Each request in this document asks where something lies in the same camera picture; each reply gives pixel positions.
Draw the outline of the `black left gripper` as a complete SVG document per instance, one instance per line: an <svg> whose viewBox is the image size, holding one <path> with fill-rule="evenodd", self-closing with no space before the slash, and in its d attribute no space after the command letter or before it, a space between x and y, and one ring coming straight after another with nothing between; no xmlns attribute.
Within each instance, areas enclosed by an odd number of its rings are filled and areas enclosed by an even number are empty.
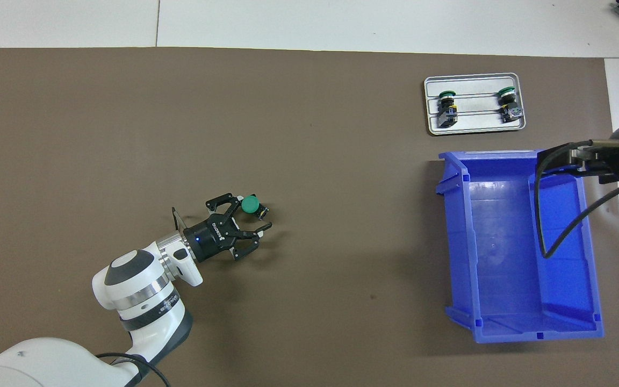
<svg viewBox="0 0 619 387"><path fill-rule="evenodd" d="M232 193L208 200L205 206L210 216L183 230L195 262L202 263L221 252L230 252L235 261L240 261L260 247L261 238L273 223L266 223L253 231L239 230L233 217L242 201L243 196ZM223 213L218 212L221 206L227 206Z"/></svg>

